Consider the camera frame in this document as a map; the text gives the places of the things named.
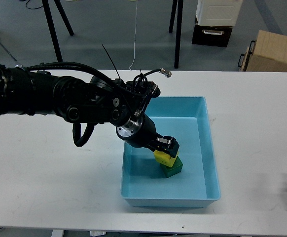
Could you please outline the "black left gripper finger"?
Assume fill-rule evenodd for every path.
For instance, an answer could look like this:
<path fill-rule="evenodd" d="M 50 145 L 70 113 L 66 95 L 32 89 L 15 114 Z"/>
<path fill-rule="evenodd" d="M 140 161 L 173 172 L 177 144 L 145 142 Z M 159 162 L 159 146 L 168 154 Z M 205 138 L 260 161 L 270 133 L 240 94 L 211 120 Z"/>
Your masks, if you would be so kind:
<path fill-rule="evenodd" d="M 163 152 L 169 155 L 171 158 L 175 158 L 178 155 L 179 143 L 174 137 L 161 136 L 149 142 L 147 148 L 153 152 Z"/>

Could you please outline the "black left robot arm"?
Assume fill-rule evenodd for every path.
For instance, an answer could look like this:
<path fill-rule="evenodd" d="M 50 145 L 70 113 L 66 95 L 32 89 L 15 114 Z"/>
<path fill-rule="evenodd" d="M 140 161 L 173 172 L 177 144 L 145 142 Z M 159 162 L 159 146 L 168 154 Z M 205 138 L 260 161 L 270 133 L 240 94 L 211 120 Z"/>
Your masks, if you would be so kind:
<path fill-rule="evenodd" d="M 133 80 L 110 79 L 84 64 L 56 62 L 30 67 L 0 65 L 0 115 L 57 115 L 73 124 L 76 146 L 86 144 L 97 124 L 109 122 L 117 136 L 135 148 L 178 155 L 174 137 L 157 133 L 145 114 L 160 95 L 147 74 Z"/>

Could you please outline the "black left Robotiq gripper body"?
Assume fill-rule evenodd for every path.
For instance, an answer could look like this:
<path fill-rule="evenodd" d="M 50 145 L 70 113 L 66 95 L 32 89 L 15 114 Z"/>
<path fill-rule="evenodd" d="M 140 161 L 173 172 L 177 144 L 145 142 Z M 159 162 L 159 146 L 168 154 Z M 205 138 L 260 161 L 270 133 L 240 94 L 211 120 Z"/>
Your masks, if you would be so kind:
<path fill-rule="evenodd" d="M 157 138 L 163 138 L 158 134 L 155 123 L 146 114 L 137 121 L 129 120 L 125 125 L 116 128 L 117 136 L 132 147 L 147 147 Z"/>

